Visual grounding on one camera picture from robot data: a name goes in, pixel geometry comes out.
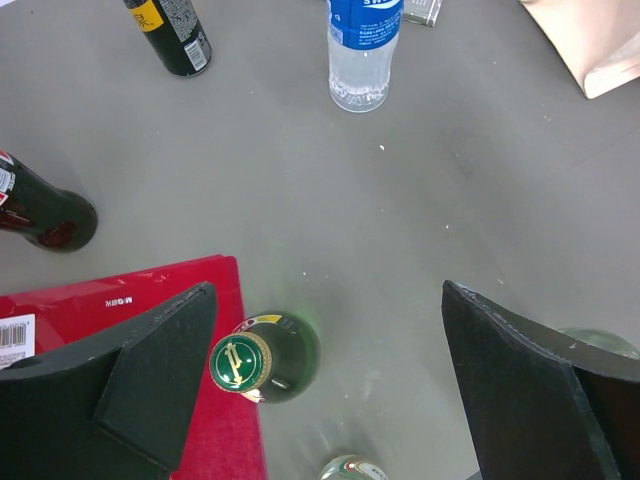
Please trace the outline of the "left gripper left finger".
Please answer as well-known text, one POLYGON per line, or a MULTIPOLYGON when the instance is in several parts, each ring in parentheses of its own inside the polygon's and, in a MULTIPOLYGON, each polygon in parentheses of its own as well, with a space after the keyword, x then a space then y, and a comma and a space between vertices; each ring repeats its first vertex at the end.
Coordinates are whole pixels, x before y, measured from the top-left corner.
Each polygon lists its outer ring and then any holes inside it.
POLYGON ((1 372, 4 479, 167 479, 183 458, 216 323, 199 283, 1 372))

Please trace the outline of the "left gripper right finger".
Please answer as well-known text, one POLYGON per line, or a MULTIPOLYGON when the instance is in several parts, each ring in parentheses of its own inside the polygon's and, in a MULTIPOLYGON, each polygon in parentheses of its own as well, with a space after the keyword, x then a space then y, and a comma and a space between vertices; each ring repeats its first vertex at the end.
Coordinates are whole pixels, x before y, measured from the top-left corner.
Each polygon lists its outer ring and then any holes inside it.
POLYGON ((479 479, 636 479, 639 362, 442 285, 479 479))

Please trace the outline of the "green glass bottle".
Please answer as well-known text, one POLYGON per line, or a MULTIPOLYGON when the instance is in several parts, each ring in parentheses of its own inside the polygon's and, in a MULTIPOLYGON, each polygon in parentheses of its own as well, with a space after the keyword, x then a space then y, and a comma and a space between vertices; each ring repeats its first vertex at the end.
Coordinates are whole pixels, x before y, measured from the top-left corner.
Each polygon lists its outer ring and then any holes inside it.
POLYGON ((266 311, 219 340, 209 372, 221 390, 254 403, 282 403, 315 380, 321 360, 316 329, 300 316, 266 311))

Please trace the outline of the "blue label water bottle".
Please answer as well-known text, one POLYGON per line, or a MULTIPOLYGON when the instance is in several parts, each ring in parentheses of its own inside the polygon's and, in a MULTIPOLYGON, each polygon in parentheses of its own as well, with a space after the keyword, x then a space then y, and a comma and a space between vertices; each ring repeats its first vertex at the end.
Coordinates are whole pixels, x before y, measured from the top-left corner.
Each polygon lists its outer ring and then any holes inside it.
POLYGON ((386 100, 403 9, 402 0, 327 3, 328 84, 340 108, 367 113, 386 100))

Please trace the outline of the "clear glass bottle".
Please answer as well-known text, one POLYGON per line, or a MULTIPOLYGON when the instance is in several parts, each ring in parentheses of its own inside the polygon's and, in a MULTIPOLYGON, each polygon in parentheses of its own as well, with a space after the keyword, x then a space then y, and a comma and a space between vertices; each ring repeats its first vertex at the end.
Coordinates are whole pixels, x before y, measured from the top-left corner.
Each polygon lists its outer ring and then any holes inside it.
POLYGON ((559 328, 558 332, 593 347, 634 360, 639 359, 639 349, 624 338, 606 330, 592 328, 559 328))
POLYGON ((319 480, 388 480, 377 464, 360 455, 343 455, 331 460, 319 473, 319 480))

